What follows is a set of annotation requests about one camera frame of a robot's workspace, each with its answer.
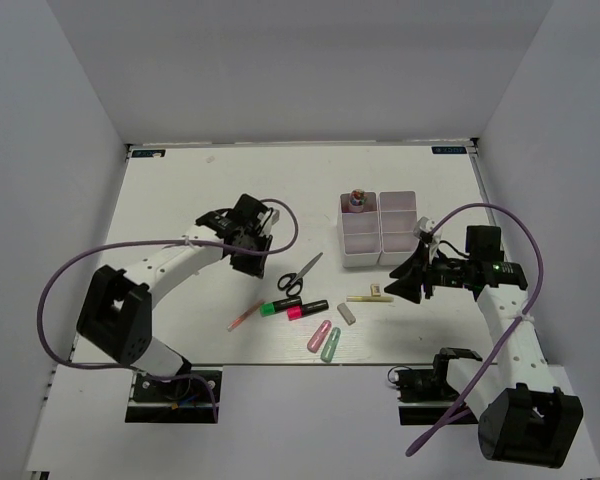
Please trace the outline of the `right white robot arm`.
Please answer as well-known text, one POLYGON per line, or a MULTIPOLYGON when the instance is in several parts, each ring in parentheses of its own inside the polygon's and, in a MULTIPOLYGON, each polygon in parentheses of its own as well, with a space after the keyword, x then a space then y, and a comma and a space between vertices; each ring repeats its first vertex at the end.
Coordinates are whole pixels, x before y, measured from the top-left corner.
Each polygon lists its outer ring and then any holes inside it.
POLYGON ((486 321, 497 353, 484 365, 474 350, 443 347, 431 367, 393 370, 388 381, 403 403, 460 400, 478 422, 482 455, 492 461, 558 469, 563 466, 584 416, 580 399, 565 393, 550 372, 533 321, 523 316, 528 282, 522 267, 505 260, 501 231, 470 226, 465 251, 440 251, 433 221, 414 229, 414 253, 390 276, 386 293, 413 303, 438 287, 469 291, 486 321))

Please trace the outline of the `black handled scissors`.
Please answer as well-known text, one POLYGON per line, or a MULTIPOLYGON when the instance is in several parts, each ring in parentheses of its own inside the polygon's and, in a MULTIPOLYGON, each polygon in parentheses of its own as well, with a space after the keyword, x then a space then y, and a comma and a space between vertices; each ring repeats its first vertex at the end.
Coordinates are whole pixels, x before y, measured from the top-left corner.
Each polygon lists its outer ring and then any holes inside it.
POLYGON ((278 290, 284 292, 287 297, 299 296, 303 290, 304 277, 319 262, 322 256, 323 253, 320 252, 298 272, 289 272, 282 275, 277 282, 278 290))

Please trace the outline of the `pink tube of pencils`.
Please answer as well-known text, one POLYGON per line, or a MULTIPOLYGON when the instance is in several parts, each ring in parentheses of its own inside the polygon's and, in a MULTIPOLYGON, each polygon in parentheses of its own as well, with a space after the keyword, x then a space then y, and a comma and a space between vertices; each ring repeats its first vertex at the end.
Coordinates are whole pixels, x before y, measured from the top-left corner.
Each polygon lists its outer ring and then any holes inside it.
POLYGON ((348 212, 362 213, 367 202, 367 193, 362 189, 353 190, 348 197, 348 212))

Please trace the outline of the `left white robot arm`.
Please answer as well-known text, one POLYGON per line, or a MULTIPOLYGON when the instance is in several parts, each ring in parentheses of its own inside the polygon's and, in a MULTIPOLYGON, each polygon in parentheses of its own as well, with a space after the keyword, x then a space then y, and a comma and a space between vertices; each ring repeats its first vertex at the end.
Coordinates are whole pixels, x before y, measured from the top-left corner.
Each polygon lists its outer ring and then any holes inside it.
POLYGON ((119 365, 156 376, 168 398, 182 398, 191 387, 190 364, 154 336, 154 308, 185 280, 224 258, 233 269, 261 278, 278 218, 278 210, 243 194, 234 207, 200 216, 176 244, 124 268, 100 267, 77 333, 119 365))

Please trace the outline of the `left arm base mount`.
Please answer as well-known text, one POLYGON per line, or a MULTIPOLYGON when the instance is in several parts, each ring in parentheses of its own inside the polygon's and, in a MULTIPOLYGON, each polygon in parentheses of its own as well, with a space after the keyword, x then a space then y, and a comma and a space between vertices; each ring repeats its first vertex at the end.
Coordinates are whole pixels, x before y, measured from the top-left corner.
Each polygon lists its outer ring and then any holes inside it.
POLYGON ((206 381, 187 378, 175 382, 150 381, 135 376, 130 389, 125 422, 128 424, 215 424, 219 413, 223 370, 193 369, 206 381))

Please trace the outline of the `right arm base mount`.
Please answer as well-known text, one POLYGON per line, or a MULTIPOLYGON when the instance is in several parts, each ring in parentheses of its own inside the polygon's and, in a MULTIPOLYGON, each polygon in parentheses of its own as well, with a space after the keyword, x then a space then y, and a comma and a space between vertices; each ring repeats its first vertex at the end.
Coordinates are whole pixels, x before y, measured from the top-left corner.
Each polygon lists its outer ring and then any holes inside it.
POLYGON ((434 378, 433 368, 394 366, 387 372, 387 383, 397 392, 401 426, 432 426, 458 397, 434 378))

